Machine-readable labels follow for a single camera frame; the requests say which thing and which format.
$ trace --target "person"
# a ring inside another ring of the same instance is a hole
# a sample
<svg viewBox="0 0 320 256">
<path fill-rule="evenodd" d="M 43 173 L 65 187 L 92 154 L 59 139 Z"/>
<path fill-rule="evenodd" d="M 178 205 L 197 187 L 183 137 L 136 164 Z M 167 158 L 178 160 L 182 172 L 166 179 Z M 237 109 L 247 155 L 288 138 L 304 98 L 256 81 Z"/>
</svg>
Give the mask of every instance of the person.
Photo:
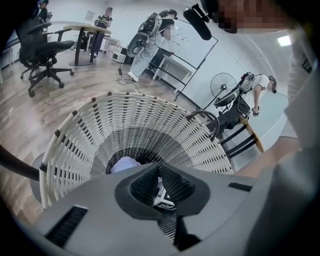
<svg viewBox="0 0 320 256">
<path fill-rule="evenodd" d="M 47 5 L 49 4 L 49 0 L 43 0 L 41 3 L 40 3 L 40 12 L 38 14 L 38 17 L 40 18 L 40 21 L 41 23 L 45 23 L 47 22 L 47 19 L 48 19 L 48 9 L 47 9 Z"/>
<path fill-rule="evenodd" d="M 159 50 L 159 43 L 165 40 L 171 39 L 171 29 L 175 25 L 178 13 L 176 10 L 169 9 L 159 13 L 162 18 L 161 26 L 157 33 L 150 36 L 145 46 L 141 49 L 138 55 L 134 58 L 130 72 L 128 75 L 136 82 L 139 82 L 139 76 L 148 67 L 151 60 L 157 54 Z"/>
<path fill-rule="evenodd" d="M 239 117 L 249 115 L 250 110 L 253 116 L 257 117 L 260 112 L 259 100 L 267 89 L 276 93 L 276 88 L 277 80 L 273 76 L 256 75 L 252 80 L 251 90 L 247 93 L 240 90 L 231 109 L 218 117 L 220 127 L 216 137 L 221 138 L 226 128 L 232 129 L 238 123 Z M 207 125 L 207 128 L 212 132 L 216 126 L 217 121 L 214 120 Z"/>
<path fill-rule="evenodd" d="M 104 15 L 100 15 L 98 16 L 98 18 L 94 21 L 94 25 L 99 27 L 99 28 L 103 28 L 103 29 L 106 29 L 106 28 L 110 28 L 111 24 L 112 24 L 112 11 L 114 9 L 112 7 L 108 7 L 106 10 L 105 10 L 105 13 Z M 95 42 L 94 42 L 94 45 L 92 46 L 93 47 L 93 51 L 94 51 L 94 57 L 96 58 L 99 54 L 99 50 L 101 48 L 101 44 L 102 44 L 102 41 L 105 37 L 105 34 L 104 33 L 100 33 L 98 38 L 95 39 Z"/>
<path fill-rule="evenodd" d="M 312 139 L 312 136 L 316 138 L 316 134 L 319 132 L 319 130 L 316 130 L 317 127 L 315 127 L 315 123 L 313 126 L 308 125 L 308 128 L 299 126 L 303 118 L 302 116 L 305 113 L 308 113 L 305 115 L 312 116 L 309 109 L 314 108 L 314 106 L 311 105 L 312 102 L 310 102 L 313 98 L 306 98 L 305 95 L 308 94 L 310 89 L 312 89 L 313 92 L 309 93 L 317 93 L 318 84 L 310 81 L 313 70 L 312 67 L 314 66 L 316 57 L 311 50 L 303 28 L 300 27 L 295 20 L 289 18 L 287 13 L 282 11 L 283 6 L 280 7 L 274 1 L 262 0 L 258 2 L 257 0 L 249 0 L 248 5 L 250 6 L 259 4 L 259 8 L 250 9 L 250 11 L 238 11 L 239 4 L 243 4 L 241 0 L 217 0 L 215 3 L 219 6 L 219 20 L 226 22 L 224 25 L 219 24 L 219 27 L 235 25 L 238 30 L 245 31 L 246 29 L 250 29 L 251 33 L 253 30 L 259 30 L 261 33 L 264 30 L 270 29 L 272 29 L 272 31 L 283 29 L 289 29 L 291 31 L 293 55 L 287 84 L 289 106 L 286 109 L 286 114 L 291 121 L 287 121 L 282 134 L 270 149 L 259 155 L 254 161 L 235 174 L 256 178 L 263 168 L 275 166 L 285 156 L 298 151 L 302 143 L 304 147 L 312 147 L 317 143 L 316 139 Z M 295 11 L 291 8 L 294 5 L 288 5 L 284 1 L 281 1 L 281 4 L 285 5 L 286 8 L 295 14 L 298 14 L 298 12 L 301 13 L 300 10 Z M 304 21 L 306 16 L 296 15 L 295 18 L 301 18 Z M 310 38 L 312 34 L 313 30 L 309 29 L 308 35 Z"/>
</svg>

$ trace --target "office chair wheel base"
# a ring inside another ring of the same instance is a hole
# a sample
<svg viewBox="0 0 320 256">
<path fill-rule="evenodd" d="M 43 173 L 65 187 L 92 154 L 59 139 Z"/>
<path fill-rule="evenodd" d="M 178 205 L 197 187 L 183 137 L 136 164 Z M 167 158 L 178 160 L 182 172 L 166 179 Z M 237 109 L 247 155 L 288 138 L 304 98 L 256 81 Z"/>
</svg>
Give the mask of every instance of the office chair wheel base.
<svg viewBox="0 0 320 256">
<path fill-rule="evenodd" d="M 30 96 L 31 98 L 33 98 L 33 97 L 35 96 L 35 91 L 34 91 L 34 90 L 30 90 L 30 91 L 29 91 L 29 96 Z"/>
</svg>

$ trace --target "woven wicker basket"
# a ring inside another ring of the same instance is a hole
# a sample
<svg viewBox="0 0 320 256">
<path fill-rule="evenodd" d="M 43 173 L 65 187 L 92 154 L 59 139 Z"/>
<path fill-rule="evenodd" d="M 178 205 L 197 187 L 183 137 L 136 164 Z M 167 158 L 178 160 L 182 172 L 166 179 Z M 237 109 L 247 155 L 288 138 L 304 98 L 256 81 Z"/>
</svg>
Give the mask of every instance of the woven wicker basket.
<svg viewBox="0 0 320 256">
<path fill-rule="evenodd" d="M 55 132 L 40 168 L 46 208 L 78 185 L 107 175 L 122 157 L 232 174 L 225 152 L 190 113 L 157 97 L 109 92 L 74 111 Z"/>
</svg>

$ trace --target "white shirt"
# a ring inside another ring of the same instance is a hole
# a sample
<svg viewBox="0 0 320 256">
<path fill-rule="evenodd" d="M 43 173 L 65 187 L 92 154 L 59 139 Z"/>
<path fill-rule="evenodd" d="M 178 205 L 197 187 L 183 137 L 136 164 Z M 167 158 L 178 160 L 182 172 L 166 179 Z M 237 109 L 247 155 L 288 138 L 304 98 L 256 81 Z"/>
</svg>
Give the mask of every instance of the white shirt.
<svg viewBox="0 0 320 256">
<path fill-rule="evenodd" d="M 242 95 L 242 98 L 248 104 L 250 109 L 253 109 L 255 107 L 255 88 L 259 85 L 262 86 L 262 92 L 259 98 L 260 100 L 262 96 L 265 94 L 269 82 L 270 80 L 265 74 L 259 74 L 253 79 L 252 90 Z"/>
<path fill-rule="evenodd" d="M 306 57 L 300 40 L 291 37 L 292 44 L 292 61 L 288 81 L 288 102 L 292 104 L 302 86 L 307 81 L 311 72 L 311 65 Z M 293 126 L 289 121 L 286 122 L 280 137 L 298 138 Z"/>
</svg>

